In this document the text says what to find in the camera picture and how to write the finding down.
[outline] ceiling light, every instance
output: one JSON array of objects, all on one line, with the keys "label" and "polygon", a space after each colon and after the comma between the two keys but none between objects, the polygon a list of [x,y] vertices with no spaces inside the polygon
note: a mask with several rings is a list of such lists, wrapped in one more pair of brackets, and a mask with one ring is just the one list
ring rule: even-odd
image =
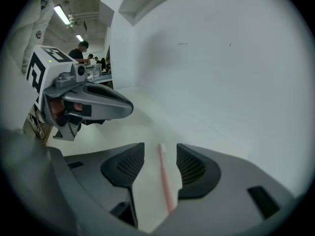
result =
[{"label": "ceiling light", "polygon": [[65,13],[63,12],[63,9],[61,9],[60,5],[57,5],[56,7],[54,7],[54,10],[66,25],[70,25],[70,21],[65,15]]},{"label": "ceiling light", "polygon": [[80,40],[80,42],[84,41],[81,35],[76,35],[76,37]]}]

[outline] gray plastic housing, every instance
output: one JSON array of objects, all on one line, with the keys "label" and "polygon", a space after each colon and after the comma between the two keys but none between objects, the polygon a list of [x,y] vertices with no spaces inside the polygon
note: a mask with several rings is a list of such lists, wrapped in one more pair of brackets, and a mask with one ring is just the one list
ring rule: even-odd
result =
[{"label": "gray plastic housing", "polygon": [[[45,147],[21,132],[2,130],[0,141],[2,169],[15,195],[32,215],[59,235],[147,235],[110,214],[116,204],[126,200],[127,190],[113,186],[100,170],[102,162],[136,144],[64,158],[60,150]],[[222,177],[204,198],[180,200],[151,233],[153,236],[266,236],[301,201],[247,160],[185,146],[214,160]],[[75,161],[82,162],[82,166],[70,169],[68,163]],[[267,220],[246,191],[255,185],[263,185],[281,207]]]},{"label": "gray plastic housing", "polygon": [[[125,118],[132,113],[133,104],[127,98],[107,86],[90,83],[86,78],[85,67],[74,64],[70,73],[60,74],[55,83],[44,90],[41,113],[46,123],[58,129],[55,139],[74,141],[82,123],[103,124],[107,119]],[[56,119],[50,104],[54,99],[72,106],[82,104],[83,110],[66,108],[62,120]]]}]

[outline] person in dark shirt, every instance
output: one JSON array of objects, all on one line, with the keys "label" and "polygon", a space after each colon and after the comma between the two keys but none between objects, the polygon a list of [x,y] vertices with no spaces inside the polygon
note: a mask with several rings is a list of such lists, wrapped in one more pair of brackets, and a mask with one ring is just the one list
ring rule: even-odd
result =
[{"label": "person in dark shirt", "polygon": [[105,69],[106,69],[105,59],[102,58],[102,59],[100,60],[100,63],[102,64],[102,71],[105,71]]},{"label": "person in dark shirt", "polygon": [[78,61],[79,63],[90,64],[90,60],[84,59],[83,54],[82,54],[85,50],[88,49],[88,47],[89,47],[89,43],[87,41],[82,41],[79,43],[78,48],[75,48],[69,52],[69,56],[75,59],[76,61]]},{"label": "person in dark shirt", "polygon": [[106,58],[106,72],[109,73],[111,72],[111,66],[110,66],[110,58],[109,56]]}]

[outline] white table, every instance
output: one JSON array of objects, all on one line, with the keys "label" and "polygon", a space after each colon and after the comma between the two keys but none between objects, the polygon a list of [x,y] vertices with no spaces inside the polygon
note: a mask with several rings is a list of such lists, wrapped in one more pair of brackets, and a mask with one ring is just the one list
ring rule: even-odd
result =
[{"label": "white table", "polygon": [[134,111],[129,117],[106,121],[103,125],[82,125],[74,142],[53,139],[52,136],[57,131],[54,128],[47,146],[59,148],[63,155],[67,156],[144,142],[145,164],[132,186],[139,229],[149,233],[168,215],[160,181],[158,143],[164,143],[166,146],[164,164],[175,204],[177,192],[182,186],[176,167],[177,143],[187,143],[247,158],[247,155],[226,137],[183,111],[164,105],[142,88],[125,88],[118,91],[134,104]]},{"label": "white table", "polygon": [[103,74],[101,76],[95,77],[93,80],[90,80],[90,82],[94,82],[94,83],[103,83],[103,82],[108,82],[108,81],[112,81],[112,74]]}]

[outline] white wall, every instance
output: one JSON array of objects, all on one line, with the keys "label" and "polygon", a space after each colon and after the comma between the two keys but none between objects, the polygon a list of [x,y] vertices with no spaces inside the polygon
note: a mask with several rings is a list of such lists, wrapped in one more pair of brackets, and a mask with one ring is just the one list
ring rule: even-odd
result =
[{"label": "white wall", "polygon": [[105,50],[106,55],[108,52],[109,45],[110,45],[110,28],[107,27],[106,35],[105,35],[105,39],[104,39],[104,50]]},{"label": "white wall", "polygon": [[110,45],[114,89],[134,86],[133,26],[118,12],[122,0],[101,0],[114,11],[110,30],[105,37],[105,50]]},{"label": "white wall", "polygon": [[[136,86],[227,137],[295,195],[305,191],[314,40],[288,0],[168,0],[127,31],[121,17],[111,56],[135,51],[135,63],[129,74],[113,65],[116,83],[133,74]],[[132,47],[115,49],[122,41]]]}]

